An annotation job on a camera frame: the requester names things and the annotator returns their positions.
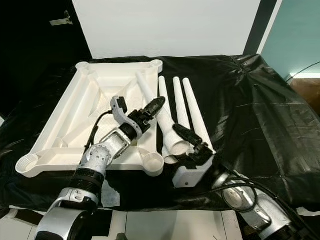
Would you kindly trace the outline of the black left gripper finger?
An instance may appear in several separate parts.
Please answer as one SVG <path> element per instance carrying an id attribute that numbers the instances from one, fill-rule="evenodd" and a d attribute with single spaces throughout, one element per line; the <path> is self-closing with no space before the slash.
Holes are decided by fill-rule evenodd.
<path id="1" fill-rule="evenodd" d="M 164 96 L 158 96 L 151 100 L 147 105 L 142 109 L 142 114 L 147 118 L 154 118 L 162 109 L 166 103 L 166 98 Z"/>

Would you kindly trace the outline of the white plastic table leg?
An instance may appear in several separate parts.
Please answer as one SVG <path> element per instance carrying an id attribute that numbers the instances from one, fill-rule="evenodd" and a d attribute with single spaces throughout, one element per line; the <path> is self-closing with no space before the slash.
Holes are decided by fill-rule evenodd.
<path id="1" fill-rule="evenodd" d="M 215 154 L 217 153 L 211 143 L 210 135 L 208 134 L 205 121 L 202 117 L 200 107 L 197 99 L 195 98 L 194 89 L 192 89 L 189 78 L 183 78 L 182 85 L 186 101 L 189 107 L 190 119 L 192 120 L 194 132 L 201 137 L 202 142 L 206 143 L 208 148 Z"/>
<path id="2" fill-rule="evenodd" d="M 177 123 L 190 130 L 190 117 L 186 109 L 185 94 L 180 77 L 173 77 L 174 99 L 176 101 Z"/>
<path id="3" fill-rule="evenodd" d="M 147 84 L 146 77 L 141 71 L 135 73 L 135 78 L 147 104 L 151 103 L 153 100 L 159 99 L 157 93 L 152 92 L 150 86 Z M 163 146 L 166 148 L 169 155 L 178 156 L 187 153 L 190 144 L 182 137 L 178 136 L 178 133 L 174 130 L 173 126 L 176 122 L 170 116 L 167 102 L 168 100 L 166 99 L 162 108 L 158 110 L 155 115 L 155 118 L 162 130 Z"/>
<path id="4" fill-rule="evenodd" d="M 170 110 L 170 98 L 169 92 L 167 91 L 167 85 L 165 77 L 158 77 L 158 92 L 159 96 L 166 98 L 166 103 L 163 105 L 162 111 L 158 115 L 158 125 L 160 126 L 163 134 L 163 151 L 162 156 L 164 162 L 167 164 L 176 164 L 176 160 L 173 158 L 173 155 L 176 155 L 175 148 L 180 147 L 181 139 L 178 137 L 176 132 L 173 130 L 173 125 L 175 121 L 173 119 L 171 110 Z"/>

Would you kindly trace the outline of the white plastic table top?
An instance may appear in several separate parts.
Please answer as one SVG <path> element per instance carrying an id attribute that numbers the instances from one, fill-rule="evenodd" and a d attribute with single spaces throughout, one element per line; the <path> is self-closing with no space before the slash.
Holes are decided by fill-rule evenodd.
<path id="1" fill-rule="evenodd" d="M 146 99 L 138 87 L 136 74 L 142 73 L 150 89 L 157 91 L 163 62 L 159 59 L 149 62 L 79 62 L 76 69 L 34 146 L 19 158 L 14 167 L 26 178 L 48 171 L 77 169 L 94 125 L 98 125 L 96 140 L 118 127 L 114 118 L 107 114 L 112 98 L 124 98 L 129 111 L 145 107 Z"/>

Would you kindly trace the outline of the black plastic cover sheet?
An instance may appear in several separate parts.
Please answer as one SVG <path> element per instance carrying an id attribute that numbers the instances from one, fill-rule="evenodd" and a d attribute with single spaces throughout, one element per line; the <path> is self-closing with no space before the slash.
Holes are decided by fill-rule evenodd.
<path id="1" fill-rule="evenodd" d="M 320 116 L 261 55 L 162 56 L 163 73 L 189 78 L 216 151 L 227 167 L 265 185 L 292 208 L 320 211 Z M 73 176 L 16 172 L 77 69 L 51 64 L 0 127 L 0 203 L 46 211 Z"/>

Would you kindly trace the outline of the brown wooden furniture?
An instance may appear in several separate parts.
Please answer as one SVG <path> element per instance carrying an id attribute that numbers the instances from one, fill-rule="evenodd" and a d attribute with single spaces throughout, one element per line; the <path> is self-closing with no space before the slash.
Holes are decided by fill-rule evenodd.
<path id="1" fill-rule="evenodd" d="M 310 105 L 320 105 L 320 78 L 294 78 L 290 86 Z"/>

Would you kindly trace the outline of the black door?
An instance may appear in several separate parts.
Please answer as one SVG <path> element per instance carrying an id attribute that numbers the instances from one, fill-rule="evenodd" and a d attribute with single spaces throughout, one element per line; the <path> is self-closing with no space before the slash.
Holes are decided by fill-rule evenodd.
<path id="1" fill-rule="evenodd" d="M 68 10 L 73 25 L 50 25 Z M 91 60 L 73 0 L 0 0 L 0 116 L 7 118 L 49 66 Z"/>

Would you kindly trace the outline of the black vertical wall strip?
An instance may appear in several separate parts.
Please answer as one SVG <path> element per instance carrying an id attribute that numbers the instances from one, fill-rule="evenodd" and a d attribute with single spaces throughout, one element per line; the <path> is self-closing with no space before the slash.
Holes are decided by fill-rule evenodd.
<path id="1" fill-rule="evenodd" d="M 260 0 L 257 12 L 254 16 L 243 55 L 258 54 L 259 47 L 265 38 L 269 22 L 277 8 L 278 0 Z"/>

